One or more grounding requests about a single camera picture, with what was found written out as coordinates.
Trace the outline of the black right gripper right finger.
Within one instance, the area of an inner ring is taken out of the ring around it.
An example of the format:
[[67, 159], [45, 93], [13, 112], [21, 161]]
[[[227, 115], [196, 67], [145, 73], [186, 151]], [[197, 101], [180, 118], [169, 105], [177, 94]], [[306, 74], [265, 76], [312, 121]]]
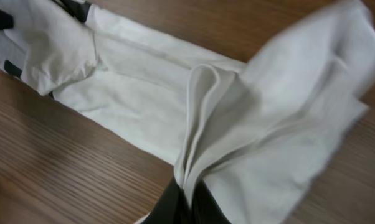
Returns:
[[203, 181], [196, 185], [191, 208], [195, 224], [230, 224]]

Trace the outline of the white Puma t-shirt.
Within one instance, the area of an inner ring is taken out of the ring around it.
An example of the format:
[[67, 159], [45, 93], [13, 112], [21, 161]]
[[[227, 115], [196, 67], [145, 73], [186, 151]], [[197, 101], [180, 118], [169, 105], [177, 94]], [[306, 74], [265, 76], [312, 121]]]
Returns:
[[0, 1], [0, 70], [203, 181], [230, 223], [281, 223], [367, 106], [375, 28], [337, 1], [247, 63], [87, 1]]

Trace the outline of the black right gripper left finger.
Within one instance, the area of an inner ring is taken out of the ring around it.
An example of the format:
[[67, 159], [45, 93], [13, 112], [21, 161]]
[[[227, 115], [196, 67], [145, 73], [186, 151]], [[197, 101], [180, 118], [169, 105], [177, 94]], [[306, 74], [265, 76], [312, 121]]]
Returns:
[[156, 205], [141, 224], [178, 224], [181, 222], [183, 195], [173, 177]]

